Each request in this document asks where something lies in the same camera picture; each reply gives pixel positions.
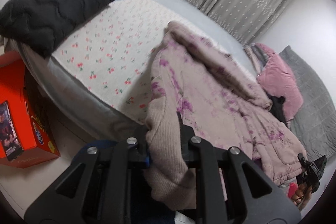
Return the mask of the person's right hand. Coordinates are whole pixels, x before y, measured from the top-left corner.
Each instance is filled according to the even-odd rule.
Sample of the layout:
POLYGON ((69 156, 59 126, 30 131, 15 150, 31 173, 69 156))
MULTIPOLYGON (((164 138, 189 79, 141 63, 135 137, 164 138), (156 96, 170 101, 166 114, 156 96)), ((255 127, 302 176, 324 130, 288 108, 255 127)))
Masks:
POLYGON ((291 201, 301 211, 309 203, 311 196, 312 196, 312 186, 307 186, 307 184, 300 184, 297 190, 292 195, 291 201))

